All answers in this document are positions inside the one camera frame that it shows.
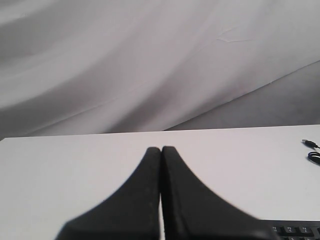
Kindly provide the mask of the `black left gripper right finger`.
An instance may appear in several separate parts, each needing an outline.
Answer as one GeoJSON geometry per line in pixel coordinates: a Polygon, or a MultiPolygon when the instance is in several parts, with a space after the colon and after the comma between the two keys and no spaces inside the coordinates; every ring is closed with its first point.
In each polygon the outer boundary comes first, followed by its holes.
{"type": "Polygon", "coordinates": [[[161,153],[161,204],[167,240],[277,240],[261,220],[211,191],[173,146],[161,153]]]}

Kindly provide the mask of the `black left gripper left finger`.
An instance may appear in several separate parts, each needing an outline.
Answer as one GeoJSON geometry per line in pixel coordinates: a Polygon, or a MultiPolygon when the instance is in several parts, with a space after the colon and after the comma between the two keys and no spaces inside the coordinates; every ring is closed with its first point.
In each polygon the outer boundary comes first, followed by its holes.
{"type": "Polygon", "coordinates": [[[158,240],[161,151],[149,147],[110,197],[68,221],[58,240],[158,240]]]}

